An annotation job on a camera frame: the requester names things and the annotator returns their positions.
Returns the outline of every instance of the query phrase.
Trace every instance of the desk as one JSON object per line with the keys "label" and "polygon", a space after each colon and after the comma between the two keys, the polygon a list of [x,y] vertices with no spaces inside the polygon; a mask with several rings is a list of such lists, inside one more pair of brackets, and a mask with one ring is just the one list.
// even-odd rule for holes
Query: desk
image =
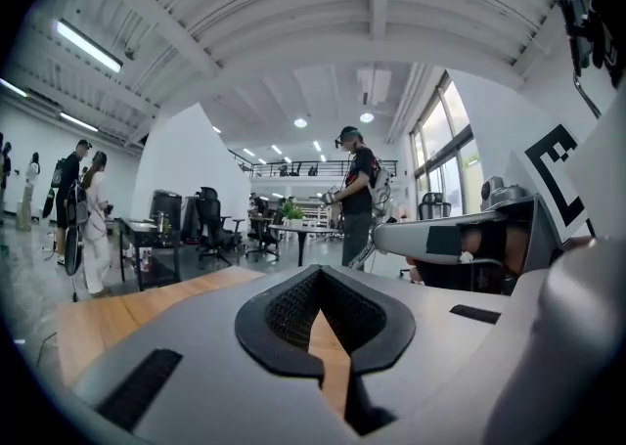
{"label": "desk", "polygon": [[[161,289],[59,304],[57,331],[64,384],[74,385],[96,358],[173,304],[262,276],[256,271],[231,266]],[[324,362],[326,374],[322,392],[343,416],[350,359],[321,312],[311,330],[309,353]]]}
{"label": "desk", "polygon": [[282,224],[270,224],[270,228],[279,231],[291,231],[297,233],[298,255],[297,265],[302,265],[302,255],[304,254],[304,242],[306,242],[306,234],[314,233],[317,235],[323,235],[325,233],[338,233],[338,230],[332,230],[329,228],[315,228],[303,226],[302,228],[294,228],[292,226],[283,226]]}
{"label": "desk", "polygon": [[[165,235],[151,221],[119,219],[119,265],[123,282],[126,281],[124,276],[124,238],[130,241],[135,248],[135,274],[137,275],[139,290],[143,290],[144,285],[164,286],[180,282],[180,262],[178,257],[180,234],[178,231],[172,231],[171,234]],[[160,251],[156,254],[154,251],[154,247],[162,246],[163,238],[173,241],[173,271],[159,261],[158,254]],[[140,255],[140,248],[142,246],[148,246],[153,249],[152,265],[149,273],[141,270],[142,256]]]}

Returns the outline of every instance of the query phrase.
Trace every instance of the black t-shirt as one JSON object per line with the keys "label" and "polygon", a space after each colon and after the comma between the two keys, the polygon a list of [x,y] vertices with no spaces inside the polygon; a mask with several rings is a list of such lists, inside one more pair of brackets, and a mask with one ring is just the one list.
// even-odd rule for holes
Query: black t-shirt
{"label": "black t-shirt", "polygon": [[59,185],[59,193],[65,196],[69,193],[69,188],[78,179],[80,174],[80,158],[76,153],[72,153],[63,162],[63,175],[61,176],[61,184]]}
{"label": "black t-shirt", "polygon": [[2,172],[2,189],[7,189],[7,177],[11,173],[11,159],[8,156],[4,157],[4,171]]}
{"label": "black t-shirt", "polygon": [[[360,148],[357,150],[352,163],[350,163],[350,169],[348,175],[345,178],[345,187],[350,186],[359,173],[363,172],[370,178],[370,186],[374,184],[374,173],[376,169],[376,159],[372,150],[369,148]],[[372,195],[367,186],[362,190],[353,193],[349,197],[341,201],[344,214],[360,214],[372,210]]]}

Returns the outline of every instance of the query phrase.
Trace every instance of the woman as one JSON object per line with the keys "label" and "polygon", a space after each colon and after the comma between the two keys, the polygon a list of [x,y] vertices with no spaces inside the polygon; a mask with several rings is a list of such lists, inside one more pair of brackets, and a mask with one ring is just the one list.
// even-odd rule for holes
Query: woman
{"label": "woman", "polygon": [[30,205],[32,203],[32,192],[35,189],[35,184],[40,171],[39,153],[33,153],[30,165],[26,169],[26,186],[23,189],[22,210],[18,215],[18,229],[23,231],[30,231]]}
{"label": "woman", "polygon": [[105,209],[109,206],[105,186],[106,166],[107,155],[97,152],[82,180],[89,209],[89,220],[83,235],[84,271],[87,289],[92,297],[103,297],[109,294],[109,290],[103,287],[103,279],[111,263],[105,222]]}

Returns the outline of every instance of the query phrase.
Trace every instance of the fluorescent light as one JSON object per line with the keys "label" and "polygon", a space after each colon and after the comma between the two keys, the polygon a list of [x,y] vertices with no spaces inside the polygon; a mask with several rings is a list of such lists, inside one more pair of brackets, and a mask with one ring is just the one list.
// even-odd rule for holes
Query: fluorescent light
{"label": "fluorescent light", "polygon": [[61,21],[57,21],[57,32],[73,43],[79,49],[84,50],[92,58],[100,61],[106,67],[112,69],[114,72],[119,73],[121,70],[121,64],[114,60],[111,56],[105,54],[98,47],[87,41],[83,36],[77,33],[77,29],[70,28]]}
{"label": "fluorescent light", "polygon": [[15,85],[11,85],[11,83],[9,83],[7,80],[3,80],[2,78],[0,78],[0,84],[4,85],[8,89],[13,90],[16,94],[20,94],[22,97],[28,97],[28,94],[26,94],[22,89],[19,89]]}
{"label": "fluorescent light", "polygon": [[80,125],[81,127],[85,127],[87,130],[91,130],[92,132],[98,132],[98,129],[96,127],[92,127],[91,125],[88,125],[84,121],[80,121],[79,119],[76,119],[73,116],[69,116],[69,114],[65,114],[64,112],[61,113],[61,118],[67,121],[71,121],[72,123],[75,123],[76,125]]}

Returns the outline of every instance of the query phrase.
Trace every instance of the man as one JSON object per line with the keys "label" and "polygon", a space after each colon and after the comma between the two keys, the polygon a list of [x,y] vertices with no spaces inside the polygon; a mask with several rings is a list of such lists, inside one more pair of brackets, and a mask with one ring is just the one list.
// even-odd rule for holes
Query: man
{"label": "man", "polygon": [[4,194],[7,191],[7,177],[11,175],[11,159],[9,158],[11,143],[7,142],[2,148],[3,140],[4,136],[0,137],[0,156],[2,157],[0,159],[0,226],[4,226]]}
{"label": "man", "polygon": [[325,203],[341,202],[343,212],[343,254],[341,265],[347,266],[368,243],[372,226],[372,195],[377,162],[372,150],[363,144],[363,136],[356,127],[343,127],[337,142],[354,154],[345,178],[345,188],[338,193],[322,196]]}
{"label": "man", "polygon": [[67,229],[67,195],[69,188],[78,180],[80,174],[80,161],[87,157],[91,145],[81,139],[76,145],[76,150],[63,162],[63,174],[57,191],[57,263],[66,264],[66,229]]}

